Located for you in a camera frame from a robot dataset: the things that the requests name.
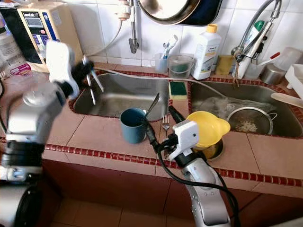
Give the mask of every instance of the white tile wall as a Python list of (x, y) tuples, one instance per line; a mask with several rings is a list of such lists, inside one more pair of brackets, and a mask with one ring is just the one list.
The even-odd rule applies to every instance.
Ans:
[[(77, 29), (82, 49), (85, 53), (93, 52), (107, 44), (118, 28), (115, 17), (117, 0), (58, 0), (69, 4)], [(219, 15), (215, 20), (218, 33), (222, 36), (219, 48), (220, 54), (230, 54), (231, 49), (239, 44), (250, 19), (265, 0), (223, 0)], [(126, 21), (116, 41), (97, 56), (95, 61), (150, 66), (153, 56), (162, 52), (163, 43), (172, 35), (177, 35), (179, 41), (172, 54), (194, 54), (196, 36), (205, 31), (205, 27), (194, 26), (164, 26), (151, 21), (136, 5), (136, 32), (140, 45), (136, 54), (130, 52), (128, 39), (132, 37), (131, 24)], [(260, 19), (268, 20), (272, 3)], [(291, 46), (303, 51), (303, 0), (282, 0), (282, 12), (274, 21), (272, 31), (266, 41), (263, 53), (259, 59), (269, 56)]]

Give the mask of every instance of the fork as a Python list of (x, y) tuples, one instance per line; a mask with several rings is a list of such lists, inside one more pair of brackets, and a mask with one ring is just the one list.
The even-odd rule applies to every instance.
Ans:
[(167, 131), (169, 129), (169, 115), (166, 114), (164, 117), (163, 117), (163, 120), (162, 120), (162, 127), (164, 128), (165, 131)]

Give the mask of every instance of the small yellow container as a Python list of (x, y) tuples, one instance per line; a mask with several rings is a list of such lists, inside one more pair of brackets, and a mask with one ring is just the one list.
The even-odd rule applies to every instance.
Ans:
[(206, 111), (193, 112), (187, 117), (187, 120), (198, 124), (199, 142), (196, 146), (200, 148), (207, 148), (217, 143), (231, 129), (226, 120), (217, 118), (212, 113)]

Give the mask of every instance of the green sponge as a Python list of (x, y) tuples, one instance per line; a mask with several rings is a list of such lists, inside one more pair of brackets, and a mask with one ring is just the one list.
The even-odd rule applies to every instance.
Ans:
[(187, 99), (187, 92), (184, 82), (170, 82), (169, 96), (173, 100)]

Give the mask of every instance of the floor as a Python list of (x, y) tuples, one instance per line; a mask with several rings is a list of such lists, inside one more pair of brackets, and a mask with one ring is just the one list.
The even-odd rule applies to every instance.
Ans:
[(193, 220), (63, 199), (51, 227), (195, 227)]

